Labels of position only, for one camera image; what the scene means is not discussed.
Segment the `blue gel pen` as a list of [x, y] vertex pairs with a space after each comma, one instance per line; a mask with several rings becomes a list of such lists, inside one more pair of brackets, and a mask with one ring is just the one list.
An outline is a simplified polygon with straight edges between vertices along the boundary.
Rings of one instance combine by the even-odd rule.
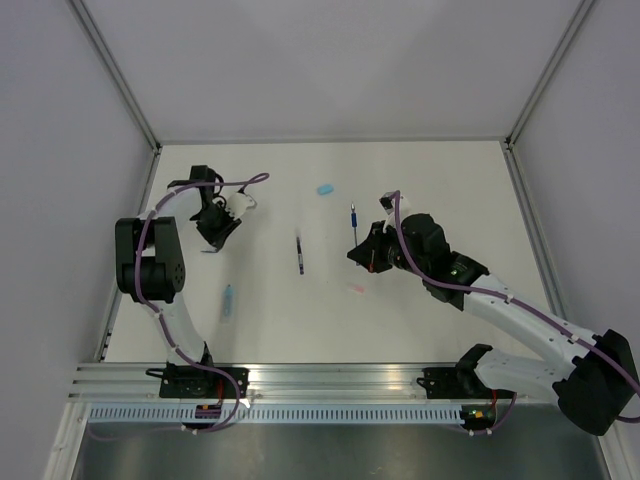
[[358, 221], [357, 221], [356, 206], [353, 201], [350, 204], [350, 219], [351, 219], [351, 227], [353, 231], [354, 248], [355, 248], [358, 246]]

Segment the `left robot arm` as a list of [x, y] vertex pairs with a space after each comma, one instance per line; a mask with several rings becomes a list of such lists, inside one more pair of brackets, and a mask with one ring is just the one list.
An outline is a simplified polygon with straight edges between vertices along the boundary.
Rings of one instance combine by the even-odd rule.
[[[171, 399], [243, 399], [247, 370], [217, 367], [198, 333], [184, 300], [186, 263], [180, 233], [193, 224], [214, 253], [256, 208], [248, 186], [268, 179], [261, 173], [229, 184], [206, 165], [191, 168], [188, 178], [171, 181], [150, 210], [115, 224], [116, 280], [119, 291], [153, 319], [164, 342], [162, 367], [146, 370], [159, 380], [159, 395]], [[230, 186], [233, 193], [225, 195]]]

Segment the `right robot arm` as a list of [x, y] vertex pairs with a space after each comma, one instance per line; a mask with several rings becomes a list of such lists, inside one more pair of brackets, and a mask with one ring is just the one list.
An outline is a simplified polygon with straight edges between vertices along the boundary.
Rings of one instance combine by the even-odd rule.
[[595, 436], [629, 420], [623, 411], [639, 393], [639, 375], [628, 340], [531, 306], [484, 265], [452, 250], [430, 215], [413, 214], [399, 225], [375, 222], [347, 256], [370, 273], [397, 268], [419, 276], [436, 300], [487, 321], [537, 354], [528, 359], [475, 345], [455, 367], [464, 395], [499, 390], [543, 400]]

